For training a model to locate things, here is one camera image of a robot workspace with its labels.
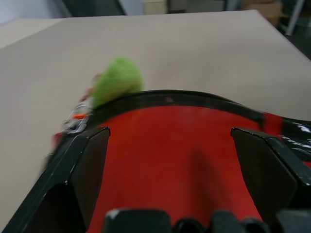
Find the table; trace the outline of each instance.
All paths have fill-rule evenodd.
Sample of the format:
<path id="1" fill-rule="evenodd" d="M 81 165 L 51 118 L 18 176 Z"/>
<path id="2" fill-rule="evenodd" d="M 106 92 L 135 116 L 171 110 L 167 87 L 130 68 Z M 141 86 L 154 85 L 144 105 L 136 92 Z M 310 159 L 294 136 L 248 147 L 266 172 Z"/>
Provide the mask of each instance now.
<path id="1" fill-rule="evenodd" d="M 145 89 L 210 92 L 311 119 L 310 61 L 257 11 L 18 20 L 0 28 L 0 229 L 39 176 L 51 136 L 118 55 Z"/>

